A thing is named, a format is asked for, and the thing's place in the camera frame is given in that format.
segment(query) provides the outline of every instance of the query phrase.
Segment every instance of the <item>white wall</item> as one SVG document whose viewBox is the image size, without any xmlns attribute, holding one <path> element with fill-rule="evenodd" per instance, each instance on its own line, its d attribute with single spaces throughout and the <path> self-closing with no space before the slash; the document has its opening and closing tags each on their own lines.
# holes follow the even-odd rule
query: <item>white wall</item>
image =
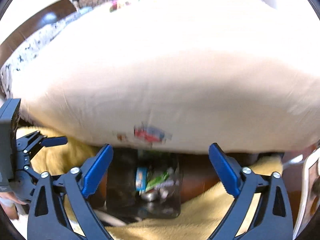
<svg viewBox="0 0 320 240">
<path fill-rule="evenodd" d="M 22 23 L 57 0 L 13 0 L 0 20 L 0 44 Z"/>
<path fill-rule="evenodd" d="M 271 7 L 294 16 L 308 28 L 320 27 L 320 21 L 308 0 L 264 0 Z"/>
</svg>

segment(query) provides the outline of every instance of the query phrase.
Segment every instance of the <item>silver screw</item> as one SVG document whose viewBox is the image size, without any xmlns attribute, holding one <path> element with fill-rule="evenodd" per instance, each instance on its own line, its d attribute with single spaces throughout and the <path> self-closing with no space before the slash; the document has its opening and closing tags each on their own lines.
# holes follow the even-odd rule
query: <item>silver screw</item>
<svg viewBox="0 0 320 240">
<path fill-rule="evenodd" d="M 74 168 L 72 168 L 72 169 L 70 170 L 70 172 L 71 172 L 72 174 L 77 174 L 79 171 L 80 171 L 80 169 L 79 169 L 78 167 L 74 167 Z"/>
<path fill-rule="evenodd" d="M 49 173 L 47 171 L 41 173 L 41 178 L 43 178 L 43 179 L 48 177 L 48 176 L 49 176 Z"/>
<path fill-rule="evenodd" d="M 244 168 L 242 169 L 242 172 L 245 173 L 245 174 L 250 174 L 252 171 L 251 171 L 250 168 L 244 167 Z"/>
<path fill-rule="evenodd" d="M 280 175 L 279 172 L 274 172 L 274 173 L 272 173 L 272 176 L 274 176 L 274 177 L 277 178 L 277 179 L 281 178 L 281 175 Z"/>
</svg>

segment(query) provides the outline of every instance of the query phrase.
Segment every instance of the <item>blue package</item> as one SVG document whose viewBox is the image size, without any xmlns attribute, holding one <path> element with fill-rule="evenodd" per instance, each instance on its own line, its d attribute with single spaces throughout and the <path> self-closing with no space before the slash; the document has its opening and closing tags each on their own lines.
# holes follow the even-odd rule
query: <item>blue package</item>
<svg viewBox="0 0 320 240">
<path fill-rule="evenodd" d="M 147 188 L 147 168 L 137 168 L 136 173 L 136 190 L 145 191 Z"/>
</svg>

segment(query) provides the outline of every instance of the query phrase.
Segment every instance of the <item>wooden headboard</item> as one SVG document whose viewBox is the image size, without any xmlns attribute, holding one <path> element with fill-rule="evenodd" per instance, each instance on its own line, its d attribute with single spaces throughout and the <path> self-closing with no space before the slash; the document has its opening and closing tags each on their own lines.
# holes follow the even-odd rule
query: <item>wooden headboard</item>
<svg viewBox="0 0 320 240">
<path fill-rule="evenodd" d="M 43 26 L 55 23 L 75 11 L 76 8 L 69 0 L 59 0 L 26 20 L 0 45 L 0 68 L 17 49 L 17 47 L 20 46 L 20 44 L 22 44 L 23 41 L 25 41 L 31 34 L 41 29 Z M 50 17 L 46 17 L 49 13 L 55 15 L 55 17 L 52 17 L 52 15 L 50 15 Z M 2 89 L 0 89 L 0 95 L 5 98 L 5 94 Z"/>
</svg>

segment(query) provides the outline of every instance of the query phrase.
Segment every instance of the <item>yellow blanket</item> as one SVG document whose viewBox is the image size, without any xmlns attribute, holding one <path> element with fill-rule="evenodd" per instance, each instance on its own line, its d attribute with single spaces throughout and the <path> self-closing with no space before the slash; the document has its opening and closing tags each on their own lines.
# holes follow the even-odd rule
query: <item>yellow blanket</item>
<svg viewBox="0 0 320 240">
<path fill-rule="evenodd" d="M 37 128 L 22 128 L 17 132 L 17 138 L 26 135 Z M 41 133 L 48 136 L 61 136 L 53 130 L 40 128 Z M 99 149 L 82 144 L 72 138 L 63 146 L 43 148 L 31 161 L 35 171 L 48 171 L 52 175 L 68 172 L 74 166 L 80 166 L 84 160 L 94 156 Z M 282 173 L 281 160 L 278 157 L 260 159 L 252 170 L 258 174 L 270 175 L 273 171 Z M 238 234 L 244 233 L 252 220 L 259 200 L 255 194 L 247 216 Z M 182 205 L 181 215 L 173 220 L 147 219 L 125 227 L 107 228 L 115 239 L 123 240 L 207 240 L 218 226 L 233 197 L 225 192 L 221 183 L 216 184 L 201 196 Z M 65 203 L 68 216 L 73 219 L 69 204 Z M 80 227 L 76 232 L 83 234 Z"/>
</svg>

